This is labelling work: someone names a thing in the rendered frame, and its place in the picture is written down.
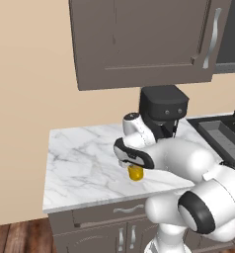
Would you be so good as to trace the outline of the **black coffee machine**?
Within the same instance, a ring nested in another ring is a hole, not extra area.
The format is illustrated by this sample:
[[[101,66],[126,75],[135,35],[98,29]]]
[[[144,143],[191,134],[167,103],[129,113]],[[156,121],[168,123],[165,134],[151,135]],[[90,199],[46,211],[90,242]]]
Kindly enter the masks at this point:
[[[189,97],[175,85],[143,87],[139,114],[156,140],[174,137],[179,120],[187,114]]]

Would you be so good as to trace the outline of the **yellow mug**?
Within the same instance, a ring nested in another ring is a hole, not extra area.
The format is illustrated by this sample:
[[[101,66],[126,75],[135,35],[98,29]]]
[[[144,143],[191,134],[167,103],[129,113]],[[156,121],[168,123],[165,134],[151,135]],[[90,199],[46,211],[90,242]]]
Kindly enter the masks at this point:
[[[143,178],[143,168],[137,165],[129,165],[127,167],[129,178],[132,181],[140,181]]]

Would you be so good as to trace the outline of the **grey-brown drawer front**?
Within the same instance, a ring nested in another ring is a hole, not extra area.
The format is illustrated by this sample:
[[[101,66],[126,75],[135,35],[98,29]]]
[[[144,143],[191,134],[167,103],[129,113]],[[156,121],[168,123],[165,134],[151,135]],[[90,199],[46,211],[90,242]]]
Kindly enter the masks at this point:
[[[104,222],[112,219],[126,218],[145,214],[145,209],[138,209],[132,213],[123,213],[123,212],[113,213],[114,209],[117,208],[130,209],[137,205],[145,205],[145,199],[138,199],[132,201],[125,201],[83,208],[80,210],[73,210],[72,211],[73,224],[75,227],[79,227],[82,224]]]

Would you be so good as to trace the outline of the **grey-brown base cupboard door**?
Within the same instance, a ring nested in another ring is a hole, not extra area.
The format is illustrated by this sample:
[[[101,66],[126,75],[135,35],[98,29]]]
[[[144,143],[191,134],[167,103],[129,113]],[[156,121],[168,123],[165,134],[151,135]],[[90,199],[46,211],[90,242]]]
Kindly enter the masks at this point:
[[[118,252],[118,229],[123,228],[123,251]],[[125,253],[126,223],[115,223],[54,235],[56,253]]]
[[[134,249],[129,249],[131,227],[136,225],[136,242]],[[147,219],[131,221],[127,224],[126,253],[144,253],[148,243],[154,238],[158,225]]]

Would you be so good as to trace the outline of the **black sink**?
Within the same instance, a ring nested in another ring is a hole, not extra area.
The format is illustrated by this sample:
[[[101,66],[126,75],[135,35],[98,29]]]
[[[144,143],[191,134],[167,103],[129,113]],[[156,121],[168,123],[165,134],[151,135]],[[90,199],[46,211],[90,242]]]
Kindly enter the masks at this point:
[[[188,122],[223,161],[235,164],[235,117],[204,117],[188,119]]]

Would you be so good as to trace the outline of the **grey-brown wall cupboard door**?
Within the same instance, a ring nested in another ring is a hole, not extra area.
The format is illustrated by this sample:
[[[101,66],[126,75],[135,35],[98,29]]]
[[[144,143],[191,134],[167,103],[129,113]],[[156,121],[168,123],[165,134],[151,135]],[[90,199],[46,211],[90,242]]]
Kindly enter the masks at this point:
[[[209,82],[232,0],[69,0],[80,91]],[[207,69],[216,8],[218,38]]]

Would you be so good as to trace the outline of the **dark grey wall cupboard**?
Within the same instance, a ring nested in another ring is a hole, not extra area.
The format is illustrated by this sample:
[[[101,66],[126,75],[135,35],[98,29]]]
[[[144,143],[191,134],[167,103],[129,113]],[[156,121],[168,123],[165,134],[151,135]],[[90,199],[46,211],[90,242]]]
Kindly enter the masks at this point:
[[[214,73],[235,73],[235,0],[231,3]]]

